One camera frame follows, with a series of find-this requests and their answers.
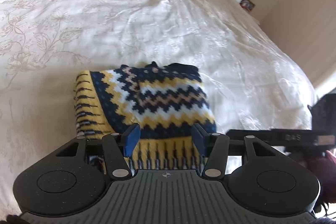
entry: picture frame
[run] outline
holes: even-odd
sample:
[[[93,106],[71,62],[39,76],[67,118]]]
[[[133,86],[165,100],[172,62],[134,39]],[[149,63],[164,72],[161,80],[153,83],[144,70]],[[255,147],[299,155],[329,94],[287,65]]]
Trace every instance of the picture frame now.
[[[242,0],[240,6],[248,12],[251,12],[254,9],[255,4],[250,0]]]

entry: folded blanket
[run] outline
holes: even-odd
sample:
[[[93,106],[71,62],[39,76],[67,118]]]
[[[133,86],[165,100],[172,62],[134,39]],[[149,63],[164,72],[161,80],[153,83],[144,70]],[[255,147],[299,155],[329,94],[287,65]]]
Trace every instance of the folded blanket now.
[[[145,68],[86,70],[76,79],[77,135],[100,139],[137,122],[141,138],[126,159],[132,171],[202,171],[205,162],[192,144],[191,127],[197,122],[208,133],[216,132],[206,98],[198,69],[190,65],[153,62]]]

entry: crosshair symbol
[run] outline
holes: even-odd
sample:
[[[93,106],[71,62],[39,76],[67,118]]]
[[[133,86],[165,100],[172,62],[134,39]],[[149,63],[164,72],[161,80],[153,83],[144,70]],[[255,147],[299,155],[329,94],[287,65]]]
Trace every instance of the crosshair symbol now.
[[[162,174],[163,177],[167,178],[167,177],[170,177],[171,176],[171,173],[168,173],[168,172],[164,172]]]

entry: bedspread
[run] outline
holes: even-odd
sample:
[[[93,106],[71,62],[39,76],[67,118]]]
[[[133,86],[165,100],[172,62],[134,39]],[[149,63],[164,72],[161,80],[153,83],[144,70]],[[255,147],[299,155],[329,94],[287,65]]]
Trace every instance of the bedspread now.
[[[312,85],[235,0],[0,0],[0,218],[76,135],[76,75],[152,61],[199,68],[219,132],[310,127]]]

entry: gray ribbed plate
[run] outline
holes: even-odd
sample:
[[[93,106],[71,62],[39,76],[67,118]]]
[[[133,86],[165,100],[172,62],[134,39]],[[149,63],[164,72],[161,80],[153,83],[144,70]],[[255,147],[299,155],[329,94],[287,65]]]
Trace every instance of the gray ribbed plate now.
[[[111,184],[95,205],[67,217],[21,216],[31,224],[305,224],[310,213],[272,218],[235,203],[218,181],[201,179],[195,170],[139,170]]]

